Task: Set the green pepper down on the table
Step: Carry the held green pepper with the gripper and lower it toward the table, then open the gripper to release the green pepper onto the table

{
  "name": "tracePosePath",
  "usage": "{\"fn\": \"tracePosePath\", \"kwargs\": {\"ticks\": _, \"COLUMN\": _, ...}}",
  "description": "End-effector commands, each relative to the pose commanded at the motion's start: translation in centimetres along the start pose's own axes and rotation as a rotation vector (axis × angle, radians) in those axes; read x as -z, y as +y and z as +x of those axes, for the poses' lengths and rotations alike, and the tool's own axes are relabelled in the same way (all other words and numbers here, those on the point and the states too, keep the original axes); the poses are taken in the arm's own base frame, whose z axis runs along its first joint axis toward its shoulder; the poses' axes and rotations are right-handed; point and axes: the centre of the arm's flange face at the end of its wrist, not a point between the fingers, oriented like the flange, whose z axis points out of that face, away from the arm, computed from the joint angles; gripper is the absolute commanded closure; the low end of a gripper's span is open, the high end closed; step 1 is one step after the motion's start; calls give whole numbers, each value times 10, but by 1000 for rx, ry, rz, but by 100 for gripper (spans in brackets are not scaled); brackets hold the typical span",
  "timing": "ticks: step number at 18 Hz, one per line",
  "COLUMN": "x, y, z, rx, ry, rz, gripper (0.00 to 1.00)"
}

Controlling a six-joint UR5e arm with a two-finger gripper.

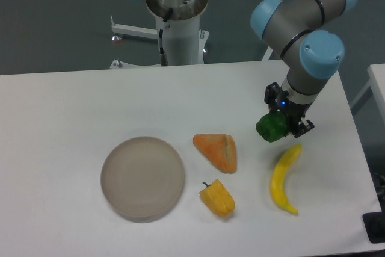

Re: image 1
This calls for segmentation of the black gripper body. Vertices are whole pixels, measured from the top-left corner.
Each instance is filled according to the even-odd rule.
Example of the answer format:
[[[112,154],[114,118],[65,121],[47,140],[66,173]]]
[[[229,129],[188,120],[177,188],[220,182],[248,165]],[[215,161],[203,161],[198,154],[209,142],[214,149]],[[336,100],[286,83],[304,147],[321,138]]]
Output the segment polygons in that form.
[[[297,104],[290,101],[287,96],[284,95],[280,95],[277,98],[277,103],[279,110],[286,117],[288,132],[291,132],[293,126],[305,118],[306,112],[310,108],[310,104]]]

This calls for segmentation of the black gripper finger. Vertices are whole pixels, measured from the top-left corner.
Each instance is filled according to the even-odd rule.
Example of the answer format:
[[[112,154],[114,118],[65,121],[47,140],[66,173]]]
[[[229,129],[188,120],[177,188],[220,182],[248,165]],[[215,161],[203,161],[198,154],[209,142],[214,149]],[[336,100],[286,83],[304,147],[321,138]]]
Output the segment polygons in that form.
[[[277,103],[279,93],[280,86],[276,82],[268,85],[265,89],[264,102],[267,104],[270,113],[275,113],[279,109],[279,105]]]
[[[293,126],[291,134],[294,137],[300,137],[312,130],[314,127],[315,125],[310,120],[300,120]]]

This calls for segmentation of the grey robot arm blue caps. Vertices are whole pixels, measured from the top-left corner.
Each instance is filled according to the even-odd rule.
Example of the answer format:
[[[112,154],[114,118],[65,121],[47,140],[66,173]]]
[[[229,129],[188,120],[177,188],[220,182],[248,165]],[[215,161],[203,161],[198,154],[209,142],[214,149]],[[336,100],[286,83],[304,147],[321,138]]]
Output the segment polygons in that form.
[[[289,68],[282,84],[274,82],[265,89],[269,112],[256,123],[264,140],[298,138],[313,129],[306,112],[345,57],[342,40],[322,26],[357,1],[263,0],[254,9],[250,26]]]

